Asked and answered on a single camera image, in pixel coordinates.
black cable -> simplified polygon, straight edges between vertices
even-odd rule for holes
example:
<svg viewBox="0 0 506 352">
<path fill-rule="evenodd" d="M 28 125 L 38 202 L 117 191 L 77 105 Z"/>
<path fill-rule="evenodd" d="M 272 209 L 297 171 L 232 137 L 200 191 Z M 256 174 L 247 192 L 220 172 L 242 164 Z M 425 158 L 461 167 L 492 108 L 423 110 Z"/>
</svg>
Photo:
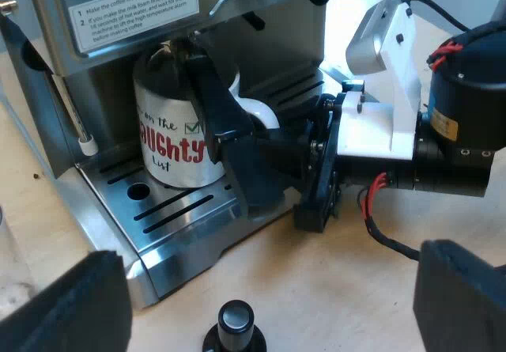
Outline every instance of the black cable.
<svg viewBox="0 0 506 352">
<path fill-rule="evenodd" d="M 357 194 L 357 205 L 359 210 L 362 210 L 362 194 L 369 190 L 369 186 L 363 187 Z"/>
<path fill-rule="evenodd" d="M 463 32 L 469 32 L 470 29 L 467 28 L 464 24 L 457 21 L 452 15 L 450 15 L 446 10 L 438 6 L 435 2 L 432 0 L 403 0 L 406 2 L 409 6 L 411 6 L 411 2 L 423 2 L 427 6 L 430 6 L 432 9 L 434 9 L 437 13 L 439 13 L 441 16 L 443 16 L 448 22 L 450 22 L 453 26 L 456 28 L 462 30 Z"/>
<path fill-rule="evenodd" d="M 367 232 L 369 233 L 369 235 L 371 235 L 371 237 L 380 244 L 396 251 L 397 253 L 404 255 L 408 259 L 419 261 L 420 251 L 412 249 L 407 245 L 399 243 L 397 240 L 386 237 L 381 233 L 381 231 L 378 229 L 378 226 L 372 219 L 372 215 L 368 212 L 368 208 L 369 208 L 369 191 L 367 196 L 365 197 L 365 216 L 366 216 L 365 227 L 367 228 Z"/>
</svg>

red wire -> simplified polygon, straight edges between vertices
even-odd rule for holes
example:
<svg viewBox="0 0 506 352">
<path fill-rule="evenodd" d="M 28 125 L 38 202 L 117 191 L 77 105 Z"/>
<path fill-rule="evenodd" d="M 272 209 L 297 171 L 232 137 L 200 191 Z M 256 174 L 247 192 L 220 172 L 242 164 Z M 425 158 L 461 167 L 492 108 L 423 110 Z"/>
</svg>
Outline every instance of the red wire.
<svg viewBox="0 0 506 352">
<path fill-rule="evenodd" d="M 376 194 L 376 191 L 387 186 L 386 178 L 387 174 L 385 172 L 382 172 L 372 181 L 371 187 L 369 188 L 367 194 L 369 215 L 372 214 L 372 201 L 374 200 L 374 195 Z M 362 207 L 362 216 L 364 217 L 364 220 L 367 220 L 367 213 L 365 212 L 365 199 L 362 199 L 361 207 Z"/>
<path fill-rule="evenodd" d="M 446 55 L 442 56 L 441 58 L 439 58 L 437 61 L 435 61 L 431 66 L 430 68 L 432 69 L 432 71 L 436 72 L 437 68 L 439 66 L 441 66 L 441 64 L 445 63 L 446 62 Z"/>
<path fill-rule="evenodd" d="M 430 67 L 432 71 L 436 72 L 438 67 L 447 61 L 446 55 L 448 54 L 454 54 L 462 51 L 464 48 L 461 44 L 456 44 L 454 41 L 449 42 L 448 44 L 439 47 L 436 51 L 432 53 L 432 57 L 436 57 L 438 55 L 442 55 L 440 58 L 438 58 Z"/>
</svg>

white mount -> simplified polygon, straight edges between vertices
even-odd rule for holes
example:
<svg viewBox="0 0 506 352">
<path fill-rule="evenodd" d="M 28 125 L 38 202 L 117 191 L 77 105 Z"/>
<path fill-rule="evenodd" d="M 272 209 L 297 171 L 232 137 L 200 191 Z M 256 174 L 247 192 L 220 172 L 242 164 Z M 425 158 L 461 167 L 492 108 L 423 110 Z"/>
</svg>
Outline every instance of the white mount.
<svg viewBox="0 0 506 352">
<path fill-rule="evenodd" d="M 379 103 L 363 103 L 359 113 L 361 93 L 346 93 L 339 127 L 340 156 L 413 159 L 421 82 L 412 56 L 416 26 L 408 9 L 406 3 L 395 7 L 383 44 L 374 56 L 382 59 L 388 71 L 385 84 L 393 87 L 393 97 L 378 98 Z M 376 20 L 380 22 L 383 17 L 376 16 Z M 369 19 L 368 26 L 374 27 L 373 20 Z M 378 37 L 373 39 L 374 46 L 378 46 Z"/>
</svg>

glass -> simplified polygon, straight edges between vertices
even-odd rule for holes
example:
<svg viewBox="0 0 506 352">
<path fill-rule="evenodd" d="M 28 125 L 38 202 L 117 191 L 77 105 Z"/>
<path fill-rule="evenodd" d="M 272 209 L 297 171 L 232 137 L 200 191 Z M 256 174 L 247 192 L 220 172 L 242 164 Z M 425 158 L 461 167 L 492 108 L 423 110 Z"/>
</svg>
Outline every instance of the glass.
<svg viewBox="0 0 506 352">
<path fill-rule="evenodd" d="M 0 320 L 16 311 L 35 295 L 28 265 L 7 225 L 0 206 Z"/>
</svg>

drip tray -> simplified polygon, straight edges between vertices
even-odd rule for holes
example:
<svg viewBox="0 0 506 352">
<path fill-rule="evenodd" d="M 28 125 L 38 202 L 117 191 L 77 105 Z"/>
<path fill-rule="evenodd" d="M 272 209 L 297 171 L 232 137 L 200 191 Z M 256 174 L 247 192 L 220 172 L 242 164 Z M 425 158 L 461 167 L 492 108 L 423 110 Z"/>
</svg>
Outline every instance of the drip tray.
<svg viewBox="0 0 506 352">
<path fill-rule="evenodd" d="M 159 298 L 212 267 L 224 250 L 289 211 L 300 195 L 258 218 L 240 216 L 226 177 L 210 186 L 178 190 L 144 168 L 133 144 L 78 166 L 139 255 Z"/>
</svg>

